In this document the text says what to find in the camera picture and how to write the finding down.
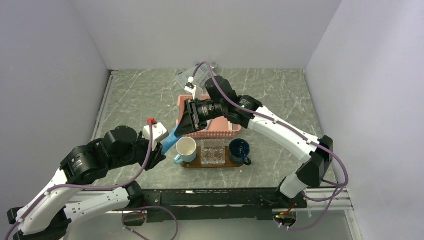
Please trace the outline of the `pink plastic basket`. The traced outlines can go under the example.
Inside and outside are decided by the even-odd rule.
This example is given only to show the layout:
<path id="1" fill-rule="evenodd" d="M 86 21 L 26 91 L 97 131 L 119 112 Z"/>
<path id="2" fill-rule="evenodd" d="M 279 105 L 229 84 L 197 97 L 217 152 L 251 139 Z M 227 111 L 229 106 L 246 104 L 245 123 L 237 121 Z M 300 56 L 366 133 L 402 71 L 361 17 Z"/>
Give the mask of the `pink plastic basket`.
<path id="1" fill-rule="evenodd" d="M 180 123 L 182 115 L 184 113 L 184 102 L 187 99 L 192 99 L 192 95 L 180 95 L 177 98 L 177 106 L 179 107 L 179 116 L 176 120 L 176 124 Z M 186 134 L 185 137 L 191 137 L 193 139 L 225 139 L 235 138 L 241 131 L 229 131 L 228 120 L 223 116 L 213 119 L 208 125 L 207 129 L 197 131 L 194 133 Z"/>

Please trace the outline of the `blue toothpaste tube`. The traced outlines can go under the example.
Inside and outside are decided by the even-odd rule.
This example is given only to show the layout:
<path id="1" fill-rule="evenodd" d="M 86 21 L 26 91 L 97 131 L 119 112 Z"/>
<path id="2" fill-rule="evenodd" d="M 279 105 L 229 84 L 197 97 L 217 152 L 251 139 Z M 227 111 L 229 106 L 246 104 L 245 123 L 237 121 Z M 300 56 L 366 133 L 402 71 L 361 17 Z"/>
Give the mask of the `blue toothpaste tube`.
<path id="1" fill-rule="evenodd" d="M 183 135 L 177 136 L 176 130 L 178 129 L 179 124 L 171 131 L 169 136 L 161 143 L 162 151 L 161 154 L 165 155 L 182 137 Z"/>

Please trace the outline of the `dark blue mug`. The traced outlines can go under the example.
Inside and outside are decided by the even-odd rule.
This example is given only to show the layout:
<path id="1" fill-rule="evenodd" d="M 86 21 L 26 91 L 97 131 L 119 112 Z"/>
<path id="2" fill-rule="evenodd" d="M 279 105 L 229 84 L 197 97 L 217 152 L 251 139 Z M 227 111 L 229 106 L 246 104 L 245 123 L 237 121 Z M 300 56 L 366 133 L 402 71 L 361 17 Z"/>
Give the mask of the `dark blue mug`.
<path id="1" fill-rule="evenodd" d="M 236 164 L 244 164 L 250 166 L 252 164 L 249 158 L 250 145 L 249 143 L 241 138 L 234 139 L 229 144 L 230 160 Z"/>

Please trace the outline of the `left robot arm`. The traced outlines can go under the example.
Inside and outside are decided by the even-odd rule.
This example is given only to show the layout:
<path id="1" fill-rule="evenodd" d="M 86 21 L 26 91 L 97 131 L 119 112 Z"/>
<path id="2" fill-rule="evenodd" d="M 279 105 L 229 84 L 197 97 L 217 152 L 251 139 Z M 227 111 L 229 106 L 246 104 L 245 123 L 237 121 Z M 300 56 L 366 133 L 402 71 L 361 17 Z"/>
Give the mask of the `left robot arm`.
<path id="1" fill-rule="evenodd" d="M 74 226 L 113 210 L 137 210 L 146 205 L 134 178 L 113 186 L 95 187 L 110 170 L 139 164 L 154 168 L 166 157 L 162 140 L 169 135 L 161 123 L 148 121 L 142 132 L 128 126 L 110 130 L 102 138 L 74 148 L 53 178 L 26 206 L 11 208 L 7 238 L 59 240 Z"/>

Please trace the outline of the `light blue mug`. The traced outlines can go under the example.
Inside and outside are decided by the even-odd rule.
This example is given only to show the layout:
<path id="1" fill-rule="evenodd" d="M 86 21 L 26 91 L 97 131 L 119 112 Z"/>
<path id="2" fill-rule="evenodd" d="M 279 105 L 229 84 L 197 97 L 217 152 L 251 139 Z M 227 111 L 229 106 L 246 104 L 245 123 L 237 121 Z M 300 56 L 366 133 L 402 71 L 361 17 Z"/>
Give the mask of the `light blue mug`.
<path id="1" fill-rule="evenodd" d="M 197 156 L 197 143 L 191 137 L 182 137 L 175 144 L 177 155 L 174 157 L 173 162 L 176 165 L 181 163 L 191 163 Z"/>

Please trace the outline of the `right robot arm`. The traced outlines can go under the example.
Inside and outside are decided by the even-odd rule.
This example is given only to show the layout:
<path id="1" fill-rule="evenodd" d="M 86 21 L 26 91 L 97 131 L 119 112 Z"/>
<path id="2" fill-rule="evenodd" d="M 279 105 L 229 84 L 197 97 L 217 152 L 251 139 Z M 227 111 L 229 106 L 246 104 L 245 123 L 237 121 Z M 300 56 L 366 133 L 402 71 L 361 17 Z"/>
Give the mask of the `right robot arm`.
<path id="1" fill-rule="evenodd" d="M 174 132 L 180 137 L 204 130 L 209 120 L 226 118 L 275 141 L 294 154 L 302 165 L 278 186 L 276 203 L 289 207 L 306 188 L 321 185 L 333 157 L 333 140 L 319 138 L 302 132 L 278 118 L 266 106 L 249 95 L 237 95 L 229 81 L 222 76 L 210 78 L 205 83 L 209 98 L 187 99 L 184 112 Z"/>

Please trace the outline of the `clear acrylic toothbrush holder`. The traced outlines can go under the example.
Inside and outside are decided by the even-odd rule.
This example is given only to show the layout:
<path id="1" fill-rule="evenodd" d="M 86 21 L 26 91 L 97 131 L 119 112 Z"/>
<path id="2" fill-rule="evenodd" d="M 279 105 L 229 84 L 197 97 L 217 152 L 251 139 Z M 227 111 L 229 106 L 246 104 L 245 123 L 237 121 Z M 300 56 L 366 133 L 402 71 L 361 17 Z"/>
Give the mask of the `clear acrylic toothbrush holder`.
<path id="1" fill-rule="evenodd" d="M 202 140 L 200 160 L 202 166 L 221 166 L 225 162 L 225 142 L 223 139 Z"/>

